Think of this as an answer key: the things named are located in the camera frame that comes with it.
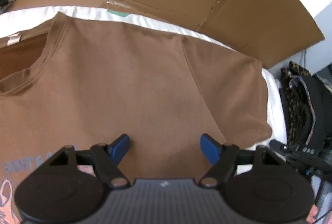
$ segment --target pink printed figure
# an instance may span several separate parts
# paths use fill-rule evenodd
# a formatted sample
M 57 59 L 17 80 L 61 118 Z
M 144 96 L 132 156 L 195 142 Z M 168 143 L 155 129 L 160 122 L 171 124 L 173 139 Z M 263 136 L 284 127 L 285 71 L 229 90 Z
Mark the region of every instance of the pink printed figure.
M 4 195 L 5 187 L 8 187 L 8 198 Z M 12 210 L 13 188 L 8 179 L 5 179 L 0 188 L 0 224 L 20 224 Z

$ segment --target screw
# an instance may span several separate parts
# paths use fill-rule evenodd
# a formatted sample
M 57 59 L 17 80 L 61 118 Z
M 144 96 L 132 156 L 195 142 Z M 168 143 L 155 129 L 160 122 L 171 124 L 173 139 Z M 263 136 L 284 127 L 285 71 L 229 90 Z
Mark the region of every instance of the screw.
M 200 183 L 205 187 L 214 187 L 218 184 L 217 179 L 213 177 L 206 177 L 200 181 Z
M 122 187 L 128 184 L 128 180 L 123 177 L 117 177 L 112 179 L 111 184 L 114 187 Z

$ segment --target black cable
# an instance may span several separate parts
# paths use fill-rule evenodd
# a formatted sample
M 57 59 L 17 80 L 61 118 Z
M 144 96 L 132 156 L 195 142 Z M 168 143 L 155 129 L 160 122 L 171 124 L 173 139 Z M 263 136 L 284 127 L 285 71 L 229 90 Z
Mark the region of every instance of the black cable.
M 324 217 L 326 217 L 330 212 L 332 211 L 332 207 L 330 209 L 328 209 L 328 211 L 322 215 L 320 218 L 318 218 L 313 224 L 318 223 L 319 221 L 321 221 Z

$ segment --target t-shirt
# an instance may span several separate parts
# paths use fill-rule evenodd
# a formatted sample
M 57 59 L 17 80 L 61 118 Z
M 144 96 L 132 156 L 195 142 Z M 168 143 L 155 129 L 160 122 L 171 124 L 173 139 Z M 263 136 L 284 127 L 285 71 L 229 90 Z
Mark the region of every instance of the t-shirt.
M 58 13 L 0 40 L 0 222 L 18 223 L 17 185 L 66 144 L 126 133 L 119 169 L 193 177 L 210 168 L 200 136 L 246 148 L 271 136 L 262 63 L 189 36 Z

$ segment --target neckline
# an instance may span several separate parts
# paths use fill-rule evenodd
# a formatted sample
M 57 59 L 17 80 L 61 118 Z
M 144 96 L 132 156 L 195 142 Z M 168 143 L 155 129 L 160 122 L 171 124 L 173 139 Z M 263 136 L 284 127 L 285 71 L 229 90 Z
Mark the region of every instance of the neckline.
M 37 80 L 40 72 L 52 58 L 57 46 L 61 42 L 68 20 L 69 17 L 61 12 L 55 15 L 47 31 L 46 44 L 40 57 L 29 68 L 14 72 L 1 79 L 0 96 L 21 91 Z M 25 33 L 29 33 L 30 31 L 33 31 L 33 29 L 25 31 Z

